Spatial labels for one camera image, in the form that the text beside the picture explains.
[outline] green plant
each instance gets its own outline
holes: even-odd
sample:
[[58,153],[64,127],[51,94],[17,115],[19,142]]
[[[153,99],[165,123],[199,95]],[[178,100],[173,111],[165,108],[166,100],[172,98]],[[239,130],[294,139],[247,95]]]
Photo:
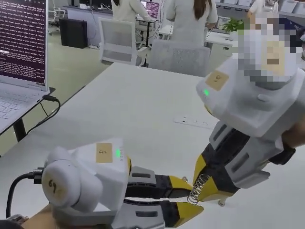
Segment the green plant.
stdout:
[[238,31],[238,30],[243,30],[244,21],[231,18],[226,24],[224,24],[223,29],[226,32],[234,32],[234,31]]

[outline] laptop keyboard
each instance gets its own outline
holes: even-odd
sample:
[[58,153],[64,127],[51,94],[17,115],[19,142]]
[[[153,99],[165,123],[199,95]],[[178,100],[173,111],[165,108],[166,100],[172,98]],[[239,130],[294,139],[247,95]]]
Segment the laptop keyboard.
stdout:
[[24,108],[38,94],[12,94],[0,92],[0,119],[9,119],[13,114]]

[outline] coil spring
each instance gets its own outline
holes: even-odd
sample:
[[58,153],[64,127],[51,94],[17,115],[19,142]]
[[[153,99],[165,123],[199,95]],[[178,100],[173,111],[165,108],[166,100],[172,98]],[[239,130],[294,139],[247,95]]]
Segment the coil spring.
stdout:
[[208,181],[209,178],[210,178],[210,176],[206,175],[206,174],[201,174],[197,178],[197,180],[194,184],[194,187],[191,190],[191,193],[187,197],[187,202],[189,202],[190,204],[193,204],[193,205],[198,204],[201,191],[204,188],[204,185],[206,184],[206,182]]

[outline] long hair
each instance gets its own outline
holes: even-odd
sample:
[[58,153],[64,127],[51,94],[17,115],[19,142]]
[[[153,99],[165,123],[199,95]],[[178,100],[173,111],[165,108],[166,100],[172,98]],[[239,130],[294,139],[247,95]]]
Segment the long hair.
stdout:
[[211,9],[212,9],[212,1],[211,0],[194,0],[194,14],[197,21],[203,16],[205,10],[206,10],[206,2],[209,3]]
[[116,6],[119,6],[119,5],[120,5],[120,0],[113,0],[113,2],[114,2],[114,4],[115,4]]

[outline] green led light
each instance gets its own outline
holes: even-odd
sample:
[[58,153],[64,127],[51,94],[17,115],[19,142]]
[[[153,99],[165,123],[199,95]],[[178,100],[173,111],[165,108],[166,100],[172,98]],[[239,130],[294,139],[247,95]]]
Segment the green led light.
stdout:
[[116,150],[116,156],[121,157],[121,151],[119,149]]
[[209,91],[204,89],[203,93],[206,95],[206,96],[209,96]]

